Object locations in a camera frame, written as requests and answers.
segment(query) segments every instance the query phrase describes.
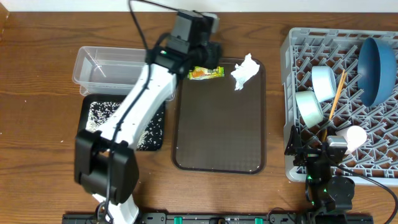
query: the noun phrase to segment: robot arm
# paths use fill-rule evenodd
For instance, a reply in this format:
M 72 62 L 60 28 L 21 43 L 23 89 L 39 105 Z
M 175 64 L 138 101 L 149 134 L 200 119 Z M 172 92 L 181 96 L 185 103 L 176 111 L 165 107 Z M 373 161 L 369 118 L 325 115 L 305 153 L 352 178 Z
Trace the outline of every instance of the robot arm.
M 175 27 L 165 47 L 156 45 L 147 55 L 147 65 L 138 82 L 118 110 L 95 133 L 80 131 L 75 142 L 75 182 L 94 198 L 105 200 L 108 175 L 112 175 L 109 212 L 117 224 L 133 224 L 139 210 L 132 198 L 139 171 L 134 156 L 139 135 L 158 107 L 176 89 L 193 66 L 215 68 L 221 57 L 220 44 L 210 42 L 210 34 L 218 27 L 215 14 L 180 10 Z M 113 144 L 112 173 L 107 172 L 108 158 L 102 152 L 111 147 L 116 124 L 137 98 L 148 77 L 147 89 L 125 117 Z

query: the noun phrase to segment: black tray with white speckles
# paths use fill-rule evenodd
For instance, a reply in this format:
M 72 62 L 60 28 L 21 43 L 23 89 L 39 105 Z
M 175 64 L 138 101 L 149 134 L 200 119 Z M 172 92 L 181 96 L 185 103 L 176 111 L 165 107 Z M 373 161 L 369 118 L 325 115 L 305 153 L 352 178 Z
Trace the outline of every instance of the black tray with white speckles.
M 83 100 L 78 131 L 95 131 L 116 110 L 126 96 L 92 94 Z M 159 107 L 139 139 L 138 151 L 156 151 L 162 147 L 164 135 L 165 103 Z

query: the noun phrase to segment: plastic crate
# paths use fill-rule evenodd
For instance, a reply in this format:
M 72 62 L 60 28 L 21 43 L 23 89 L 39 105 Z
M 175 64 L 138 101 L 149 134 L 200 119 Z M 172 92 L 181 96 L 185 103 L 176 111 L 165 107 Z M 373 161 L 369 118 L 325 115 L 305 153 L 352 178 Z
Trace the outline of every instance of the plastic crate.
M 357 85 L 361 78 L 357 73 L 359 50 L 368 37 L 388 42 L 398 58 L 398 32 L 315 28 L 290 30 L 280 48 L 280 69 L 285 91 L 284 149 L 293 125 L 298 128 L 302 144 L 306 147 L 319 146 L 319 134 L 329 126 L 340 130 L 359 125 L 366 130 L 368 140 L 348 155 L 341 165 L 384 185 L 398 186 L 398 85 L 391 97 L 378 106 L 367 108 L 359 98 L 363 93 Z M 331 67 L 337 83 L 345 69 L 346 88 L 341 92 L 333 120 L 328 121 L 332 99 L 321 103 L 325 117 L 323 122 L 308 129 L 300 117 L 295 93 L 312 90 L 311 68 L 315 65 Z M 294 167 L 293 159 L 294 156 L 285 156 L 286 176 L 292 181 L 304 182 L 306 170 L 304 167 Z M 348 176 L 356 184 L 371 185 L 339 169 L 332 168 L 332 172 L 334 175 Z

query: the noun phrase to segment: white background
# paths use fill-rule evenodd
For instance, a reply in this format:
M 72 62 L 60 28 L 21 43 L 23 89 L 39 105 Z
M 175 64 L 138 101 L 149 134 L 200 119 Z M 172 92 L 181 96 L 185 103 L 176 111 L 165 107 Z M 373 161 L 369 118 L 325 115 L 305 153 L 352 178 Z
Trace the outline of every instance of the white background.
M 398 12 L 398 0 L 154 0 L 203 12 Z M 127 11 L 126 0 L 0 0 L 8 11 Z M 135 11 L 165 11 L 134 3 Z

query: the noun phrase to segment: wooden surface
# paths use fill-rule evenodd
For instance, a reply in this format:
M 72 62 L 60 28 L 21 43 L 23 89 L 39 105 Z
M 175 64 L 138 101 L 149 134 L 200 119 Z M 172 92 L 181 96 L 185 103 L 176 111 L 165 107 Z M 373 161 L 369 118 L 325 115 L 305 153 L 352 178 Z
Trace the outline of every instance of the wooden surface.
M 267 213 L 273 207 L 310 206 L 304 184 L 284 170 L 284 92 L 279 49 L 293 27 L 398 30 L 398 14 L 219 14 L 214 39 L 225 57 L 252 53 L 266 67 L 267 165 L 258 175 L 186 172 L 170 159 L 175 102 L 167 105 L 165 141 L 159 152 L 137 152 L 141 208 L 169 212 Z M 172 28 L 175 14 L 140 13 L 152 45 Z M 92 212 L 97 202 L 73 181 L 74 137 L 83 97 L 72 82 L 81 46 L 142 48 L 127 13 L 13 12 L 0 42 L 0 220 L 59 223 L 67 212 Z M 379 187 L 357 186 L 352 212 L 384 223 L 393 199 Z
M 0 41 L 2 37 L 3 27 L 7 21 L 8 15 L 8 10 L 0 3 Z

